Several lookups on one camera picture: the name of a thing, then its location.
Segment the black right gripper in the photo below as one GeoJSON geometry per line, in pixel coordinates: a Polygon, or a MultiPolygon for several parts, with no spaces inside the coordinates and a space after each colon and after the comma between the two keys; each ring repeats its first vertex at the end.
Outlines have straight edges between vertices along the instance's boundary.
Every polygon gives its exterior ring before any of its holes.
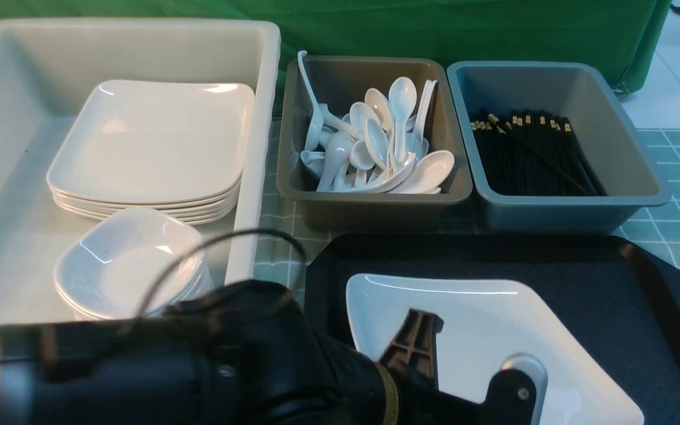
{"type": "Polygon", "coordinates": [[[538,424],[548,374],[535,358],[508,358],[482,403],[438,390],[436,337],[443,320],[409,309],[380,356],[385,365],[386,424],[538,424]]]}

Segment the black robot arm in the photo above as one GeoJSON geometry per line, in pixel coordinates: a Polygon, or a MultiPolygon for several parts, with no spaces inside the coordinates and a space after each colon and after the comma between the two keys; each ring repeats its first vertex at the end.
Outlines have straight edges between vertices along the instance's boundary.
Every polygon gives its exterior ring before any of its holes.
{"type": "Polygon", "coordinates": [[[482,403],[311,328],[288,288],[246,280],[157,318],[0,325],[0,424],[536,424],[539,383],[482,403]]]}

